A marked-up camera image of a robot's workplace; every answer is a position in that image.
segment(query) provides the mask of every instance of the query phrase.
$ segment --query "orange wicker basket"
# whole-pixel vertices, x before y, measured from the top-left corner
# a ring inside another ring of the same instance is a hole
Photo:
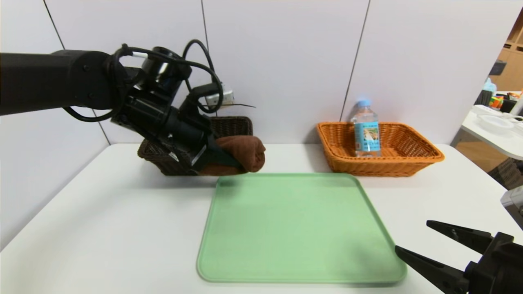
[[[328,164],[337,173],[409,177],[445,159],[427,139],[402,123],[380,122],[381,157],[356,157],[352,123],[322,122],[317,130]]]

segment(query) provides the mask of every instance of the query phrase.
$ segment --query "white wall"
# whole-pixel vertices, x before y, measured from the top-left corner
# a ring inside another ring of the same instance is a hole
[[[343,119],[366,96],[381,120],[450,143],[522,6],[521,0],[371,0]]]
[[[85,1],[47,0],[49,11],[67,49],[98,50],[114,53],[122,43],[152,49],[162,46],[182,54],[192,39],[205,43],[205,28],[199,0]],[[191,47],[189,60],[206,64],[198,46]],[[140,67],[143,59],[125,58],[124,65]],[[210,77],[193,69],[191,85],[209,83]],[[175,106],[187,96],[185,84],[180,87]],[[109,120],[102,126],[112,143],[141,142],[143,138]]]
[[[266,143],[317,142],[339,120],[368,0],[204,0],[209,47],[237,103]]]
[[[2,0],[1,22],[2,52],[62,49],[42,0]],[[108,143],[97,123],[77,121],[62,109],[1,120],[3,248]]]
[[[211,56],[266,143],[314,142],[314,125],[338,120],[368,0],[203,0]],[[70,49],[113,52],[120,43],[182,52],[205,40],[197,0],[48,0]],[[510,31],[522,0],[371,0],[342,119],[360,96],[381,120],[449,143]],[[205,63],[195,48],[189,58]],[[140,60],[133,65],[140,65]],[[194,85],[209,79],[201,72]],[[179,104],[187,94],[177,95]],[[142,138],[103,124],[111,143]]]

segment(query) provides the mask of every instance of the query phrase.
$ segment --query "electrical outlet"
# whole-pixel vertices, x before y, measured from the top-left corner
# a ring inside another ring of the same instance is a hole
[[[222,83],[222,87],[223,87],[222,106],[234,104],[234,93],[233,93],[232,89],[230,89],[223,83]],[[218,104],[219,97],[220,97],[220,95],[218,95],[218,94],[206,96],[205,101],[207,102],[208,106],[215,106]]]

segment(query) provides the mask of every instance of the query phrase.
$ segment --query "wicker basket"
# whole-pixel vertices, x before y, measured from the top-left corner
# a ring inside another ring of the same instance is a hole
[[[328,164],[334,172],[357,176],[409,177],[445,156],[413,128],[380,122],[381,157],[356,157],[354,125],[317,125]]]
[[[248,117],[211,117],[211,128],[218,137],[253,134],[253,123]],[[179,162],[148,140],[143,140],[138,149],[138,156],[154,163],[166,176],[196,175],[184,170]],[[182,156],[184,160],[189,160],[186,153],[182,152]]]

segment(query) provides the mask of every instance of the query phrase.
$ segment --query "bottle label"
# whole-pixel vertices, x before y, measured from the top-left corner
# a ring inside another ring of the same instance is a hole
[[[360,122],[354,124],[356,151],[380,151],[380,130],[378,122]]]

